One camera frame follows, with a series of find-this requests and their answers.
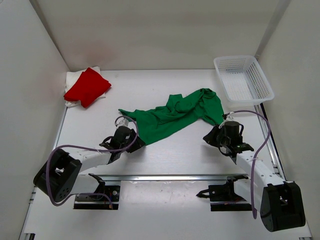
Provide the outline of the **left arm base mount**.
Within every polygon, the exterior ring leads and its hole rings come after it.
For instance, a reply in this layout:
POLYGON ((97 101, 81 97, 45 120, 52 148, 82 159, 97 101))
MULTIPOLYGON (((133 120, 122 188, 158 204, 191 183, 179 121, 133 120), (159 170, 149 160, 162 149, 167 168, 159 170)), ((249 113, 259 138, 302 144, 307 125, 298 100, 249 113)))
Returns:
POLYGON ((118 210, 120 201, 120 181, 104 180, 89 173, 79 175, 71 193, 75 195, 75 210, 118 210))

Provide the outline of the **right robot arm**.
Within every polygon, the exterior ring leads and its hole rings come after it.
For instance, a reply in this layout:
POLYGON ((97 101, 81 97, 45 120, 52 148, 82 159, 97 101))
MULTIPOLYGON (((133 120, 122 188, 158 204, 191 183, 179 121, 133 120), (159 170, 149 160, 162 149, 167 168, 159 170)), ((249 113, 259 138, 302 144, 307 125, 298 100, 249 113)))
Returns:
POLYGON ((245 211, 250 207, 259 213, 264 227, 270 232, 303 227, 306 217, 300 187, 272 172, 254 156, 254 149, 243 141, 244 126, 237 121, 215 125, 203 137, 210 146, 225 149, 222 155, 244 170, 231 175, 225 184, 209 185, 197 194, 209 199, 213 211, 245 211))

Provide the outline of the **green t shirt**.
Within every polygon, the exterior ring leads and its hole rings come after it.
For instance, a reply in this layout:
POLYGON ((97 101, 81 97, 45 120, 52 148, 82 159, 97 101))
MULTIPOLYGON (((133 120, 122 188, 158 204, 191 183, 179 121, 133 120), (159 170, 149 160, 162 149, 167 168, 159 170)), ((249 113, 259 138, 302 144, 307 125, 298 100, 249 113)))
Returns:
POLYGON ((166 105, 154 109, 118 111, 137 123, 139 137, 146 145, 163 140, 197 120, 220 125, 224 114, 220 98, 209 88, 198 89, 185 97, 171 94, 166 105))

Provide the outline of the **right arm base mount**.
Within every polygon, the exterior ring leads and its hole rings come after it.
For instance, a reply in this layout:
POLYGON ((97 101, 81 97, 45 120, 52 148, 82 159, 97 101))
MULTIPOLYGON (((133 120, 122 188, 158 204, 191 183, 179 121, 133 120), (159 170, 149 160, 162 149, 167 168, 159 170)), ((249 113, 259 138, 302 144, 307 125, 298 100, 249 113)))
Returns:
POLYGON ((235 183, 249 180, 245 175, 232 175, 224 184, 209 184, 207 189, 196 194, 198 198, 209 199, 211 212, 244 212, 251 211, 251 204, 235 193, 235 183))

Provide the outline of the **white t shirt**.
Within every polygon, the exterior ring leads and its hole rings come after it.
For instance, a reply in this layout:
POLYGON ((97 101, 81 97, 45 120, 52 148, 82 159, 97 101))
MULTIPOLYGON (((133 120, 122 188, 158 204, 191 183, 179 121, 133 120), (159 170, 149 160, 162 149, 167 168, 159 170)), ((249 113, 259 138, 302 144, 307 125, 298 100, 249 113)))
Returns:
MULTIPOLYGON (((89 67, 89 68, 92 69, 93 71, 97 72, 98 74, 101 74, 101 69, 99 66, 89 67)), ((86 70, 87 69, 83 69, 83 70, 79 70, 76 72, 68 71, 66 73, 65 93, 67 93, 73 87, 73 85, 77 82, 77 80, 79 79, 81 74, 83 72, 85 72, 86 70)), ((106 92, 104 92, 101 96, 99 96, 95 101, 98 101, 98 100, 104 99, 104 98, 106 98, 106 92)), ((67 100, 65 100, 65 106, 67 108, 72 108, 72 107, 78 106, 80 104, 81 104, 80 101, 67 101, 67 100)))

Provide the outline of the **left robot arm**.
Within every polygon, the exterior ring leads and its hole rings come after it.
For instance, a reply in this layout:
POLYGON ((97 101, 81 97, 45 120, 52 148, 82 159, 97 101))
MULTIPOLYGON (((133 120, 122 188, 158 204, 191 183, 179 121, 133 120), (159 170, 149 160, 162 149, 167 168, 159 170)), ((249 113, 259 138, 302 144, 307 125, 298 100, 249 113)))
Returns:
POLYGON ((93 173, 82 172, 118 160, 123 152, 133 153, 146 145, 134 129, 119 126, 113 136, 100 144, 103 149, 62 145, 51 152, 49 159, 33 179, 33 184, 45 193, 55 206, 72 195, 89 195, 93 200, 105 197, 105 183, 93 173))

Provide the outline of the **red t shirt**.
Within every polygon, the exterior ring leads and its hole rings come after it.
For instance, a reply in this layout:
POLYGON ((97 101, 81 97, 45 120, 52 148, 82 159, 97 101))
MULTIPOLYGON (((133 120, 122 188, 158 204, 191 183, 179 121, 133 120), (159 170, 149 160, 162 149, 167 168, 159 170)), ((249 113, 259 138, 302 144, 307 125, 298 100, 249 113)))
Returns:
POLYGON ((80 101, 83 108, 88 108, 103 93, 111 88, 112 84, 91 68, 82 72, 73 87, 64 94, 64 100, 70 102, 80 101))

